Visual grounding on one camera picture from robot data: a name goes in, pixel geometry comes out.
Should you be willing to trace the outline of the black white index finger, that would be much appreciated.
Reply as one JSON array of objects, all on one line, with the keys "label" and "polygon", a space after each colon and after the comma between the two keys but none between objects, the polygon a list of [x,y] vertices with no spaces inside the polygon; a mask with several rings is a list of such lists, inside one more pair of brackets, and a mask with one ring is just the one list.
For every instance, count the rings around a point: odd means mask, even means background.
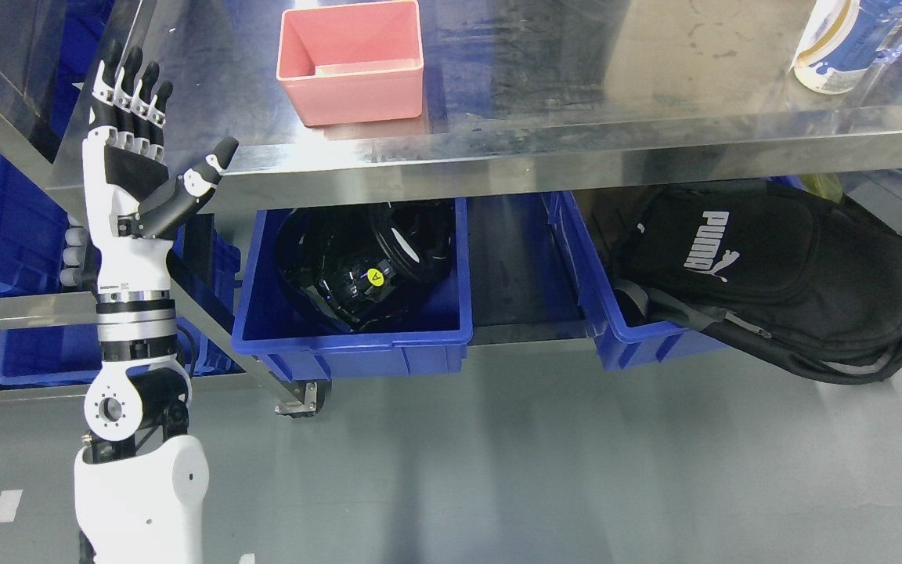
[{"label": "black white index finger", "polygon": [[173,85],[168,80],[161,80],[157,92],[151,96],[150,103],[146,107],[146,120],[148,124],[148,140],[150,145],[164,147],[164,126],[166,122],[166,107],[169,97],[173,93]]}]

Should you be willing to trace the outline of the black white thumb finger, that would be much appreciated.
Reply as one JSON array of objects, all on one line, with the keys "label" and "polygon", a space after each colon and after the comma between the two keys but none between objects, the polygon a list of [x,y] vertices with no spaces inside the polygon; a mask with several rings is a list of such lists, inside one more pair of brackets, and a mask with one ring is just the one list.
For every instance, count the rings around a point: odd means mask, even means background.
[{"label": "black white thumb finger", "polygon": [[238,149],[238,139],[224,138],[203,160],[176,176],[153,158],[116,150],[116,185],[132,198],[132,208],[116,214],[116,234],[175,239],[179,228],[215,195]]}]

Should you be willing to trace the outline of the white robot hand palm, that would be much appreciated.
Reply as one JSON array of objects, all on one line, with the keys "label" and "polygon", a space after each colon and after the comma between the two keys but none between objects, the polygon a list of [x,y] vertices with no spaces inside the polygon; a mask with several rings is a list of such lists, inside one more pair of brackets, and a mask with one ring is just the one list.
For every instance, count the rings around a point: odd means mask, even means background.
[{"label": "white robot hand palm", "polygon": [[171,240],[122,236],[118,219],[134,215],[140,201],[168,181],[168,166],[121,149],[117,137],[114,126],[91,126],[81,145],[87,228],[101,254],[96,294],[101,300],[165,299],[171,296]]}]

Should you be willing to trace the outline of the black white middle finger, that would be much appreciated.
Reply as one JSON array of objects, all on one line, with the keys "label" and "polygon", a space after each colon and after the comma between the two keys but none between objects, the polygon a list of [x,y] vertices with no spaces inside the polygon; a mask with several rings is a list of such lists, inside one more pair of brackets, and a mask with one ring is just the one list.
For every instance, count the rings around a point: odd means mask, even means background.
[{"label": "black white middle finger", "polygon": [[151,61],[136,80],[135,91],[132,93],[132,118],[136,139],[147,139],[148,133],[150,133],[147,114],[158,76],[160,76],[160,64]]}]

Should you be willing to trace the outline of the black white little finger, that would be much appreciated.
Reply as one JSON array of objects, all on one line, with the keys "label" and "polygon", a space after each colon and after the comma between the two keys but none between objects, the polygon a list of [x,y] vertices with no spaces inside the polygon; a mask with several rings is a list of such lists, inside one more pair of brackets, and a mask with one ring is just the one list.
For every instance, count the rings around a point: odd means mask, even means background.
[{"label": "black white little finger", "polygon": [[122,44],[111,42],[98,61],[90,92],[89,128],[118,126],[115,110],[116,74],[121,63]]}]

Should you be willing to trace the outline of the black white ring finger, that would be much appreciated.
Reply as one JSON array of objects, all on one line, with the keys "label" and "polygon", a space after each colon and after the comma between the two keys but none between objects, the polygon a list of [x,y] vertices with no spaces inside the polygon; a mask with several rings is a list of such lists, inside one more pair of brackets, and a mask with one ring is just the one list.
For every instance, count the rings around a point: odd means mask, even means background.
[{"label": "black white ring finger", "polygon": [[121,133],[135,133],[135,87],[141,63],[143,51],[137,45],[132,46],[117,72],[114,109]]}]

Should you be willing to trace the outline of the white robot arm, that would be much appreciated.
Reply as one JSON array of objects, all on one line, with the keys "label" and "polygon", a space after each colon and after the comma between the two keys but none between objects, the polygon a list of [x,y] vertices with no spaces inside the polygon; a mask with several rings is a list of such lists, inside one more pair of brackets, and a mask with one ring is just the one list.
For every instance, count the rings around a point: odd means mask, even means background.
[{"label": "white robot arm", "polygon": [[179,359],[168,258],[215,195],[237,143],[223,139],[178,175],[164,163],[172,84],[139,47],[108,46],[89,75],[81,161],[98,251],[101,365],[73,464],[82,563],[200,563],[210,467],[189,431],[191,373]]}]

